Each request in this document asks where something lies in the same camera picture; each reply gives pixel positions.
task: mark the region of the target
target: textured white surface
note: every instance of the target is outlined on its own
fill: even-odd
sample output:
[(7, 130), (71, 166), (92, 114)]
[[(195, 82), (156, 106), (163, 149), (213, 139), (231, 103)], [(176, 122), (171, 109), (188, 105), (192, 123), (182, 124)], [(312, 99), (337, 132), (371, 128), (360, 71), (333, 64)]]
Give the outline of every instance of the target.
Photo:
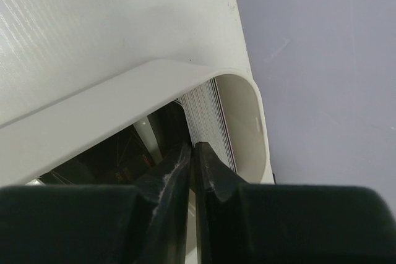
[(0, 0), (0, 127), (149, 60), (249, 72), (236, 0)]

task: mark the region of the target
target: curved plastic edge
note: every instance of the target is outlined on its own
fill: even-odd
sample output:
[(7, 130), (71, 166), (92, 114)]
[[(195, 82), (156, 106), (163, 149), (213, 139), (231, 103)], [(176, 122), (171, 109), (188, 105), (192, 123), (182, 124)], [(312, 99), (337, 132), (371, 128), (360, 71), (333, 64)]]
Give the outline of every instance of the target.
[(217, 70), (161, 59), (0, 129), (0, 186), (25, 184), (196, 86), (224, 74), (243, 78), (256, 94), (267, 169), (270, 166), (264, 109), (253, 79), (236, 69)]

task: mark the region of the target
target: white plastic panel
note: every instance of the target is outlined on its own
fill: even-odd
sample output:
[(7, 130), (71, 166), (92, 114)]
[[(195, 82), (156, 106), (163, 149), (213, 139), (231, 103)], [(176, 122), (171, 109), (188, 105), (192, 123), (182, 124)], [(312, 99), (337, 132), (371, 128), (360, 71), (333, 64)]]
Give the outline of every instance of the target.
[(269, 154), (254, 82), (234, 69), (157, 60), (0, 129), (0, 185), (31, 181), (212, 77), (219, 77), (225, 114), (230, 115), (236, 165), (247, 181), (259, 182)]
[(2, 0), (0, 11), (0, 127), (153, 59), (250, 71), (236, 0)]

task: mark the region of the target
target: gray wall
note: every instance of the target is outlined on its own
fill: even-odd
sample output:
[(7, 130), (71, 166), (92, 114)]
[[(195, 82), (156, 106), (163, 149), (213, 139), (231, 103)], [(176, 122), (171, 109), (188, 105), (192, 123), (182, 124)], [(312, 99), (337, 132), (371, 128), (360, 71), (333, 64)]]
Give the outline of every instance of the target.
[(238, 0), (277, 182), (365, 185), (396, 214), (396, 0)]

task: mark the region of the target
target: stack of paper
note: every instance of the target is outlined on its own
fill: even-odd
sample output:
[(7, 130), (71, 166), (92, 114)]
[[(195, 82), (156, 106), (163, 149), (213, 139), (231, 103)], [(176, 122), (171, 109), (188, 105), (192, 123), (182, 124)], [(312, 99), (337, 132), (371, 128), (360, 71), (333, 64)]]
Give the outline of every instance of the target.
[(192, 144), (209, 142), (223, 163), (236, 172), (216, 80), (203, 83), (177, 101), (184, 108)]

